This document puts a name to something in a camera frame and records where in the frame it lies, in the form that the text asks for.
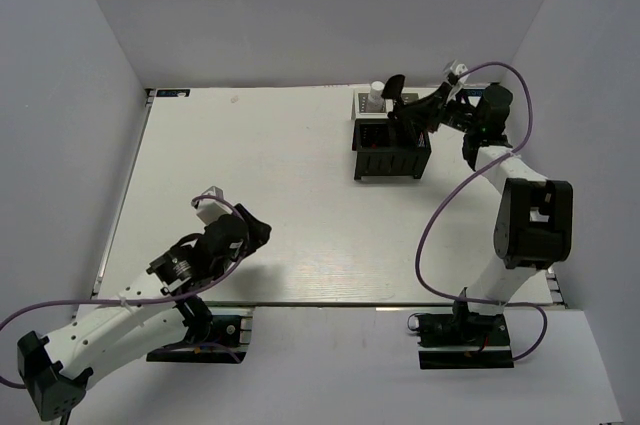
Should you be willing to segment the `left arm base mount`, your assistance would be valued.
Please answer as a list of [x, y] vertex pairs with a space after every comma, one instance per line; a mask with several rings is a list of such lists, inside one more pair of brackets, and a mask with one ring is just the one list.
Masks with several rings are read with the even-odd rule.
[[151, 351], [146, 361], [182, 364], [241, 364], [251, 342], [253, 308], [211, 308], [212, 324], [200, 340], [178, 342]]

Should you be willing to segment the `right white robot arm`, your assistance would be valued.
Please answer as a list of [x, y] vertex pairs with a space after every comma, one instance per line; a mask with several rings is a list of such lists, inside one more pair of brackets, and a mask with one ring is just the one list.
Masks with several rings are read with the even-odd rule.
[[487, 86], [476, 104], [466, 91], [444, 83], [413, 102], [393, 97], [389, 118], [412, 134], [442, 125], [463, 134], [462, 155], [474, 177], [484, 177], [500, 194], [493, 231], [494, 257], [476, 281], [453, 299], [450, 314], [417, 318], [425, 339], [455, 345], [488, 338], [505, 307], [538, 272], [568, 258], [572, 244], [573, 188], [534, 171], [506, 135], [513, 94]]

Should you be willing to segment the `white bottle blue liquid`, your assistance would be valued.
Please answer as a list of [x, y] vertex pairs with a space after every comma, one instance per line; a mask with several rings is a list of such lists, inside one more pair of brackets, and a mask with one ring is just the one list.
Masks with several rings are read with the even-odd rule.
[[385, 84], [381, 81], [374, 81], [370, 85], [370, 90], [365, 102], [366, 113], [385, 113], [386, 104], [382, 94]]

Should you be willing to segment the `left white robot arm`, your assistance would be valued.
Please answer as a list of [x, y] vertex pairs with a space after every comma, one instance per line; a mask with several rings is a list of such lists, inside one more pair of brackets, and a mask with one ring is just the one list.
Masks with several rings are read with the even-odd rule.
[[141, 357], [239, 363], [244, 313], [217, 315], [200, 298], [270, 239], [240, 204], [196, 202], [202, 231], [180, 238], [114, 298], [71, 324], [17, 342], [17, 367], [43, 422], [67, 422], [90, 388]]

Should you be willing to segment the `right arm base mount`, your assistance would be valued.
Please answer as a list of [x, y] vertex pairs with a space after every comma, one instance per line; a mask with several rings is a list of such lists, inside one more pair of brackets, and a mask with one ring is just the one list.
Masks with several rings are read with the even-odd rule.
[[510, 336], [503, 315], [479, 323], [453, 313], [414, 313], [407, 325], [418, 338], [421, 370], [511, 369]]

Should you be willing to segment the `black powder brush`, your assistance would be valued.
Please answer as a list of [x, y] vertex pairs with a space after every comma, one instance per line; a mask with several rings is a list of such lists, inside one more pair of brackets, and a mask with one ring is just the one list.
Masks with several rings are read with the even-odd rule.
[[405, 106], [402, 98], [406, 77], [403, 74], [391, 76], [384, 84], [382, 98], [385, 102], [388, 117], [394, 115]]

